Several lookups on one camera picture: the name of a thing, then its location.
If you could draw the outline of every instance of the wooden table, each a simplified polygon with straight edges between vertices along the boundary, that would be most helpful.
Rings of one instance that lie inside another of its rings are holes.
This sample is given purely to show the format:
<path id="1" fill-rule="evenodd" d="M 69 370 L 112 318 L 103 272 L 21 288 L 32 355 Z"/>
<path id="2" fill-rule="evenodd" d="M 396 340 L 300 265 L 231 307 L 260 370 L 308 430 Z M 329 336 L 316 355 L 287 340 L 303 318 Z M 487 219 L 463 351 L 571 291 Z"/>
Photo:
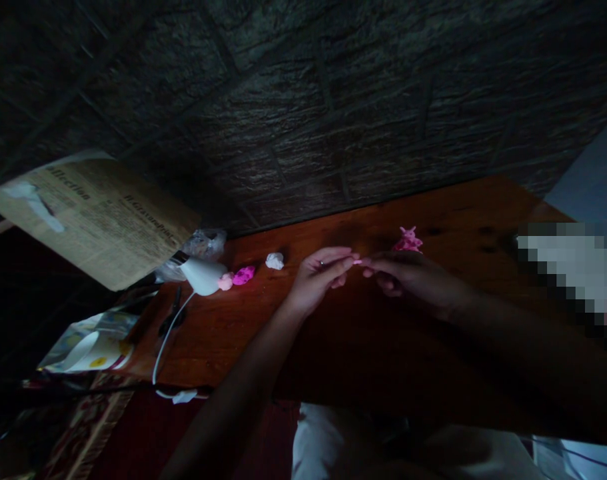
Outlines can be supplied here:
<path id="1" fill-rule="evenodd" d="M 167 385 L 216 385 L 284 299 L 299 263 L 317 249 L 388 250 L 399 227 L 417 225 L 425 255 L 469 283 L 545 316 L 545 292 L 528 286 L 501 244 L 520 223 L 569 221 L 503 177 L 489 177 L 229 241 L 231 270 L 257 266 L 241 287 L 195 297 L 159 375 Z M 282 271 L 268 269 L 280 251 Z M 120 372 L 150 379 L 160 322 L 175 285 L 165 285 L 133 332 L 137 348 Z M 185 296 L 190 288 L 183 289 Z M 581 435 L 575 424 L 458 331 L 387 299 L 358 267 L 306 321 L 275 397 L 405 414 L 428 421 L 521 432 Z"/>

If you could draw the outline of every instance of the person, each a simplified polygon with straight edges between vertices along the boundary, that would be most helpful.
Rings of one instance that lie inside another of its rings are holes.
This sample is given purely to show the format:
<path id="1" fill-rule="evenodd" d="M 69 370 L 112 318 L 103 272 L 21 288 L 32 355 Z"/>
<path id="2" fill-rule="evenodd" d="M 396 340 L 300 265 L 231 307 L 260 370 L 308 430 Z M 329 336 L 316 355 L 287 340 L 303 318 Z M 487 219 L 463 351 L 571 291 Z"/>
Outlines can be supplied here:
<path id="1" fill-rule="evenodd" d="M 203 405 L 162 480 L 234 473 L 301 325 L 329 289 L 345 285 L 357 259 L 348 247 L 329 247 L 301 263 L 290 293 Z M 419 301 L 436 321 L 463 330 L 607 444 L 607 352 L 568 327 L 476 290 L 420 253 L 379 253 L 360 266 L 385 295 Z M 303 403 L 292 477 L 544 478 L 513 433 L 450 426 L 426 439 L 418 452 L 414 463 L 390 457 L 364 415 Z"/>

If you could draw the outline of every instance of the clear plastic bag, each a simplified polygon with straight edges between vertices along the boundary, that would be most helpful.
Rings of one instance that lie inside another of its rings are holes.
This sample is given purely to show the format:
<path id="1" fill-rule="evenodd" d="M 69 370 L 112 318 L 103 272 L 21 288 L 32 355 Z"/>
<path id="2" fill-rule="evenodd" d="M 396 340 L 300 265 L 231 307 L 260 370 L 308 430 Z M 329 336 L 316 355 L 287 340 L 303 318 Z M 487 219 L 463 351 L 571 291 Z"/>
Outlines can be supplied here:
<path id="1" fill-rule="evenodd" d="M 225 230 L 196 230 L 192 237 L 183 244 L 181 251 L 190 257 L 217 261 L 223 255 L 226 238 Z M 185 281 L 185 275 L 183 275 L 177 263 L 172 260 L 168 260 L 156 269 L 155 275 L 157 276 L 157 283 Z"/>

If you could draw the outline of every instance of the scissors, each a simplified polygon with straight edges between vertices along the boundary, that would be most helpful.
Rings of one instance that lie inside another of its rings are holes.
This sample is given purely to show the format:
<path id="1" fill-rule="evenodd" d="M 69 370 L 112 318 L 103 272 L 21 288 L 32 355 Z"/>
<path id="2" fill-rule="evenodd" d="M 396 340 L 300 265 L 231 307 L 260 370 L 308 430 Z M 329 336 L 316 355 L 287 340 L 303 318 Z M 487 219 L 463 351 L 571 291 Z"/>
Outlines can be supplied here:
<path id="1" fill-rule="evenodd" d="M 161 323 L 159 327 L 159 337 L 164 337 L 168 330 L 170 329 L 170 324 L 172 320 L 175 318 L 177 311 L 179 311 L 179 307 L 181 306 L 181 286 L 177 287 L 177 294 L 175 295 L 175 301 L 172 304 L 172 310 L 170 310 L 170 315 L 166 317 L 166 319 Z M 172 326 L 172 330 L 181 326 L 183 321 L 185 320 L 185 309 L 181 311 L 177 319 L 175 320 L 175 324 Z"/>

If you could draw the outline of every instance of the white clay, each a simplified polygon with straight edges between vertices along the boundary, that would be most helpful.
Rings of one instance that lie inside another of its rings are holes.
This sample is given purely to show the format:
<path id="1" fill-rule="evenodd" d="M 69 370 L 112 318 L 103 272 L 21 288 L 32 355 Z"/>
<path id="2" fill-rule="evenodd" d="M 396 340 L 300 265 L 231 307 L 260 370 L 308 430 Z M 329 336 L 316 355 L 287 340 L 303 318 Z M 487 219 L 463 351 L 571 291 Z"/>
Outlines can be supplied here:
<path id="1" fill-rule="evenodd" d="M 270 253 L 265 259 L 265 264 L 268 266 L 268 268 L 281 270 L 283 268 L 283 255 L 279 252 Z"/>

